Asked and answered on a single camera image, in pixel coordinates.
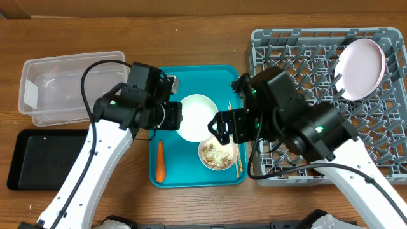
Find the small white bowl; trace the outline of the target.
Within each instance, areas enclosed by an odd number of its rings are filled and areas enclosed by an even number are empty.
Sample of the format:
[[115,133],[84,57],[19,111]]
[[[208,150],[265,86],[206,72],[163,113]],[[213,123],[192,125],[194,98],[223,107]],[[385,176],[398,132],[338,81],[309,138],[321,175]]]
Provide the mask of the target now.
[[218,112],[215,103],[201,94],[189,95],[181,100],[182,122],[177,133],[186,141],[202,142],[212,134],[207,125]]

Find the white bowl with food scraps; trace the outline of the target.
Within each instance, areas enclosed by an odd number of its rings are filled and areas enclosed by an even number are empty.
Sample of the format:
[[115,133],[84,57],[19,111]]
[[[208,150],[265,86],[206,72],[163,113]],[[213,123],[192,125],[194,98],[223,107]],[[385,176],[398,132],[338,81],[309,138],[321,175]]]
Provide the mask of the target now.
[[198,147],[198,155],[201,162],[211,170],[226,170],[229,169],[238,157],[238,144],[233,142],[230,137],[230,143],[222,145],[214,137],[210,137],[202,141]]

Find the large white plate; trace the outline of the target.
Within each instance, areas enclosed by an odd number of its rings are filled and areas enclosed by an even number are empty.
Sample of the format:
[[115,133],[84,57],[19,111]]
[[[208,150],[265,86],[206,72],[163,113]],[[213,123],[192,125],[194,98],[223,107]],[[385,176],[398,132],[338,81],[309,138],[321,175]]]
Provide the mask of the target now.
[[358,39],[349,44],[338,58],[334,76],[337,91],[349,101],[363,99],[379,86],[385,73],[385,54],[371,39]]

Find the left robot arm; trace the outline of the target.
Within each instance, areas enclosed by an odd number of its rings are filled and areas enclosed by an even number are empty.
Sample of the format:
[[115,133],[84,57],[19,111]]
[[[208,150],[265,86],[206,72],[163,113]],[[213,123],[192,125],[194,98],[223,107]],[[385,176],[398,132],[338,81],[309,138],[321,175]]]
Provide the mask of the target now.
[[95,210],[120,158],[140,129],[177,130],[182,104],[171,102],[179,80],[140,62],[129,65],[127,81],[118,83],[90,106],[85,94],[86,68],[81,96],[90,118],[86,141],[66,180],[34,228],[90,228]]

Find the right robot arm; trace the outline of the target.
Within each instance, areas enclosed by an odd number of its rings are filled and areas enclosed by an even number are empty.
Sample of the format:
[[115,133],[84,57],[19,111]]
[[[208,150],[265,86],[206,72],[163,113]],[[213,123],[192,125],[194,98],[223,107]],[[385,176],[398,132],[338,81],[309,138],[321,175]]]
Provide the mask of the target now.
[[378,170],[358,131],[328,102],[310,106],[289,75],[271,67],[231,83],[240,109],[215,114],[207,128],[222,144],[278,141],[325,175],[370,228],[406,228],[406,202]]

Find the grey dishwasher rack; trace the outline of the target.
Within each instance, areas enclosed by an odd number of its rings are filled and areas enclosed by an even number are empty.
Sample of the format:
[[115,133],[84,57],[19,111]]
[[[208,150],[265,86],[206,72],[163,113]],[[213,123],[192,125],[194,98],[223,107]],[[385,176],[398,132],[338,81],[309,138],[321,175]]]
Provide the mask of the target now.
[[[385,74],[367,98],[348,101],[335,88],[342,51],[371,39],[385,54]],[[285,70],[310,105],[329,102],[359,131],[374,164],[391,184],[406,184],[406,44],[392,27],[257,29],[247,49],[248,68]]]

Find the right wooden chopstick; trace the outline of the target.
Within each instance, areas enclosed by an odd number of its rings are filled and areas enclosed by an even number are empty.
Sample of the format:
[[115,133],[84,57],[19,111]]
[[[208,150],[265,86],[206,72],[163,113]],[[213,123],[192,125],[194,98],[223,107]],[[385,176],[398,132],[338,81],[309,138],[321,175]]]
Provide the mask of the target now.
[[240,148],[238,145],[238,165],[239,165],[239,169],[240,169],[240,175],[243,172],[243,168],[242,168],[242,161],[241,161],[241,156],[240,156]]

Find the wooden chopstick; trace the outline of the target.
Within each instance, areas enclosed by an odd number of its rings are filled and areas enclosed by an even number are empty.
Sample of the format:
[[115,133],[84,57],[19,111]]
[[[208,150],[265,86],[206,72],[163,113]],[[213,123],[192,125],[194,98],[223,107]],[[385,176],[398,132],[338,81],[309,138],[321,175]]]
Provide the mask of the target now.
[[240,175],[243,172],[243,168],[242,168],[242,161],[241,161],[241,156],[240,156],[240,148],[238,145],[238,165],[239,165],[239,169],[240,169]]
[[[231,101],[228,102],[228,109],[232,110]],[[239,165],[238,165],[238,145],[234,144],[234,147],[235,147],[235,156],[236,156],[236,160],[235,160],[236,174],[237,174],[237,178],[240,178],[240,169],[239,169]]]

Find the left wooden chopstick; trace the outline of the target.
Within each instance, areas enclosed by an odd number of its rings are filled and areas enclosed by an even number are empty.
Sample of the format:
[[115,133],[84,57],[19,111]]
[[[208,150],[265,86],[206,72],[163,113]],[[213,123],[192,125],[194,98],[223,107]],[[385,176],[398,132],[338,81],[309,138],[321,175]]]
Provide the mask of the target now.
[[[231,101],[228,102],[228,109],[232,110]],[[237,178],[240,178],[240,169],[239,169],[239,165],[238,165],[238,145],[234,144],[234,147],[235,147],[235,156],[236,156],[236,160],[235,160],[236,174],[237,174]]]

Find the orange carrot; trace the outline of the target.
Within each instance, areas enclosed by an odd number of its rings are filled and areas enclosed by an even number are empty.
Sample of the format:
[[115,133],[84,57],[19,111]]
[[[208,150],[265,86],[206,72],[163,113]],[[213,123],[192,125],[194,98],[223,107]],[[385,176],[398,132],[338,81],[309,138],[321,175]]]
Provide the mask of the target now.
[[163,150],[162,140],[158,141],[157,159],[156,159],[156,181],[158,183],[164,182],[166,178],[165,157]]

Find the teal serving tray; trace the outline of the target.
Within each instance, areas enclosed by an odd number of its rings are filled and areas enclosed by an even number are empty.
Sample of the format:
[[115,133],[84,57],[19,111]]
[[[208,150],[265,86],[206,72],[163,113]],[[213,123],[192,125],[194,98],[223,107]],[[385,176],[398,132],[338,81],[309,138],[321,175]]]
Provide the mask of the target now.
[[[180,84],[171,101],[201,94],[210,98],[219,111],[242,108],[239,96],[233,93],[230,83],[239,74],[229,65],[164,67],[168,76],[174,75]],[[163,142],[166,177],[164,182],[156,181],[156,160],[158,142]],[[228,186],[240,184],[247,176],[245,167],[239,170],[232,165],[225,170],[212,170],[206,167],[199,157],[199,143],[183,139],[175,131],[158,131],[149,143],[149,178],[159,188],[187,188],[201,186]]]

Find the clear plastic storage bin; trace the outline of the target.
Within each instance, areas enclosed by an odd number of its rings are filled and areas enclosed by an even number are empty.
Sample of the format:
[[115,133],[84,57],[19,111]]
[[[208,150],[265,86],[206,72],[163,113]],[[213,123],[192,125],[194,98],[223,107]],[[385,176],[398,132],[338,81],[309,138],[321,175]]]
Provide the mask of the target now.
[[126,61],[121,51],[81,53],[27,60],[22,69],[18,110],[37,127],[88,121],[80,82],[100,60]]

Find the black plastic tray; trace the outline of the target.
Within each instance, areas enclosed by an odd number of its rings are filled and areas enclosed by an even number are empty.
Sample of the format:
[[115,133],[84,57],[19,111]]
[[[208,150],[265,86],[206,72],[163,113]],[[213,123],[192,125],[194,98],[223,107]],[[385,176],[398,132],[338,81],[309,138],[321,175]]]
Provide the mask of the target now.
[[7,179],[9,190],[58,191],[76,161],[88,131],[25,129],[17,135]]

